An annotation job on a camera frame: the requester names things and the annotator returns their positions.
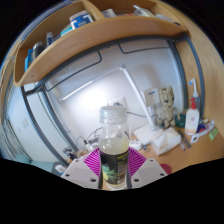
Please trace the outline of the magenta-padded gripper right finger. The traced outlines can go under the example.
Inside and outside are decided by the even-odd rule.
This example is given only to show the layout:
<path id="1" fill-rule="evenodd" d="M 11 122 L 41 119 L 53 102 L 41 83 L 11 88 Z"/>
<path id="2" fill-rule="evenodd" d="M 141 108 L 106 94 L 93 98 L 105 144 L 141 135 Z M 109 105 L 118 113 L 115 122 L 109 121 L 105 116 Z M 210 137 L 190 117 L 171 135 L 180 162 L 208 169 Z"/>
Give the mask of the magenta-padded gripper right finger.
<path id="1" fill-rule="evenodd" d="M 143 187 L 165 176 L 166 171 L 155 159 L 146 159 L 137 150 L 129 149 L 126 177 L 128 189 Z"/>

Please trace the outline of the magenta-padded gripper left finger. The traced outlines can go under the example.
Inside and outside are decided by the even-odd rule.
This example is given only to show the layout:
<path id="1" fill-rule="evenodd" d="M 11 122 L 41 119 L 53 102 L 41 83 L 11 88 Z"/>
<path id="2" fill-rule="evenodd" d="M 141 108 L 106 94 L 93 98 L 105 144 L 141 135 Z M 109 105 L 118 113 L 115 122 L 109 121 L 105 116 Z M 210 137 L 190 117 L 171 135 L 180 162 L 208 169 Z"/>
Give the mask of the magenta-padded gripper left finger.
<path id="1" fill-rule="evenodd" d="M 74 159 L 62 178 L 84 188 L 100 189 L 101 188 L 101 162 L 99 149 L 96 148 L 80 157 Z"/>

